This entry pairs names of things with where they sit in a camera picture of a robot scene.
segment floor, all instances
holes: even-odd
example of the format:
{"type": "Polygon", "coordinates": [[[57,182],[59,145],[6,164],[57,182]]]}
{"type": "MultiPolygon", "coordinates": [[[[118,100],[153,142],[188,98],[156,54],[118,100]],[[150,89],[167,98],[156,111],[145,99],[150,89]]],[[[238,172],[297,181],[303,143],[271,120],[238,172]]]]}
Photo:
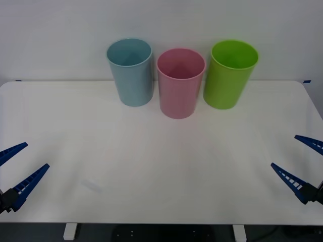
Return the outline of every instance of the floor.
{"type": "MultiPolygon", "coordinates": [[[[110,242],[115,224],[79,224],[75,242],[110,242]]],[[[316,242],[323,241],[323,235],[296,235],[296,238],[286,237],[285,227],[279,227],[271,236],[255,240],[272,231],[275,226],[245,226],[248,241],[254,242],[316,242]]],[[[62,223],[0,223],[1,242],[63,242],[65,224],[62,223]]],[[[230,225],[212,226],[216,241],[234,242],[230,225]]]]}

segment green cup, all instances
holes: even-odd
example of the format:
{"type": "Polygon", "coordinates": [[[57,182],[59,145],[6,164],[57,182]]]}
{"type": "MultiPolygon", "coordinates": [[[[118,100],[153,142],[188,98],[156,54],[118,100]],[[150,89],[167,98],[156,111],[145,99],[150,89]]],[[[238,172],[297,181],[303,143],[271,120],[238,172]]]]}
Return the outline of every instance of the green cup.
{"type": "Polygon", "coordinates": [[[204,100],[218,109],[232,108],[258,62],[250,44],[225,40],[213,46],[204,88],[204,100]]]}

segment cup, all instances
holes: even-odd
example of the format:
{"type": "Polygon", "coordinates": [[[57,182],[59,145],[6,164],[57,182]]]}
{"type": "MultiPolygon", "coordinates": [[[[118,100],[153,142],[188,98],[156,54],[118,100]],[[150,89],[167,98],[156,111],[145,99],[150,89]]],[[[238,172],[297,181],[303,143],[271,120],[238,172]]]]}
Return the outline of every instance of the cup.
{"type": "Polygon", "coordinates": [[[145,105],[152,98],[152,50],[140,39],[113,43],[106,52],[120,100],[127,106],[145,105]]]}
{"type": "Polygon", "coordinates": [[[204,88],[204,100],[218,109],[232,108],[258,62],[258,52],[250,44],[238,40],[217,43],[204,88]]]}
{"type": "Polygon", "coordinates": [[[186,118],[195,110],[205,60],[191,49],[175,48],[157,60],[159,104],[171,118],[186,118]]]}

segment black cable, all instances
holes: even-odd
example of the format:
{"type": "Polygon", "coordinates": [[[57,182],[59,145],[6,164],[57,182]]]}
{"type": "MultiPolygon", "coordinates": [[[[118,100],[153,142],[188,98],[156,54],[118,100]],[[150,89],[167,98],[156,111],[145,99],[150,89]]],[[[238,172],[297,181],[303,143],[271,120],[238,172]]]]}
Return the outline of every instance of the black cable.
{"type": "Polygon", "coordinates": [[[267,238],[269,236],[271,236],[273,233],[275,233],[278,229],[280,228],[280,226],[276,226],[272,231],[270,231],[269,233],[266,233],[258,238],[255,238],[255,239],[251,239],[251,240],[248,240],[246,242],[258,242],[260,240],[263,240],[264,238],[267,238]]]}

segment white wall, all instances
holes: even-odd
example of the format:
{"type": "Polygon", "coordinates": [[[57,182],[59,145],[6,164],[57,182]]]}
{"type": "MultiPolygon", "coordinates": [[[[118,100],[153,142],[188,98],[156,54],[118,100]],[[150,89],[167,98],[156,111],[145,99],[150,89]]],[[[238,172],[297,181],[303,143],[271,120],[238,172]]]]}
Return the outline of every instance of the white wall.
{"type": "Polygon", "coordinates": [[[323,0],[0,0],[0,79],[111,79],[105,51],[124,37],[155,56],[245,40],[252,79],[312,79],[316,103],[323,90],[323,0]]]}

